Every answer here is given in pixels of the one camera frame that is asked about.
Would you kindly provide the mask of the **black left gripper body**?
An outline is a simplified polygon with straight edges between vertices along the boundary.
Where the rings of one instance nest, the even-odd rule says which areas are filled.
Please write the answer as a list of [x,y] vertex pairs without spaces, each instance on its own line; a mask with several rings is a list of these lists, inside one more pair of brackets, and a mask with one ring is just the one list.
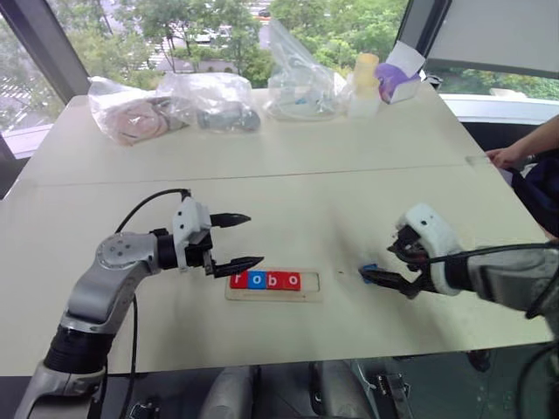
[[211,250],[213,242],[210,232],[207,232],[197,244],[188,244],[184,249],[186,266],[188,268],[204,269],[206,276],[214,275],[215,260],[212,257]]

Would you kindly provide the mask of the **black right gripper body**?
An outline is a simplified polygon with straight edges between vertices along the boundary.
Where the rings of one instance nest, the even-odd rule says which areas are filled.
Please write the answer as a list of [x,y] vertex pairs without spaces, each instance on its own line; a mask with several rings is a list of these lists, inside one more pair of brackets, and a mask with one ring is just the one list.
[[409,225],[401,227],[397,231],[397,238],[393,244],[399,244],[411,253],[411,258],[398,258],[405,262],[412,272],[419,272],[424,275],[425,286],[431,286],[430,267],[426,263],[429,255],[424,246],[419,243],[420,236]]

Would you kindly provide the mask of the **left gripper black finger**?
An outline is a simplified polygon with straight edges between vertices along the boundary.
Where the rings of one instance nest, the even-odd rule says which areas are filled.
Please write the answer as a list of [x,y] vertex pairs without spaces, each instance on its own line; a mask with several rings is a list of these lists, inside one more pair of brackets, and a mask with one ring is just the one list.
[[224,278],[242,274],[264,259],[264,257],[241,257],[234,258],[227,264],[212,263],[212,275],[214,278]]
[[218,213],[210,215],[211,225],[218,228],[230,228],[250,222],[251,220],[249,216],[239,213]]

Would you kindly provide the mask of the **person's bare hand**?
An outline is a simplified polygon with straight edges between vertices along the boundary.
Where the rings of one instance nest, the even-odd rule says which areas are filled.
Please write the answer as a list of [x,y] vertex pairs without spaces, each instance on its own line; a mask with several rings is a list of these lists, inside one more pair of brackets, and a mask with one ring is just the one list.
[[488,150],[486,156],[496,168],[500,169],[511,168],[525,158],[525,155],[513,146]]

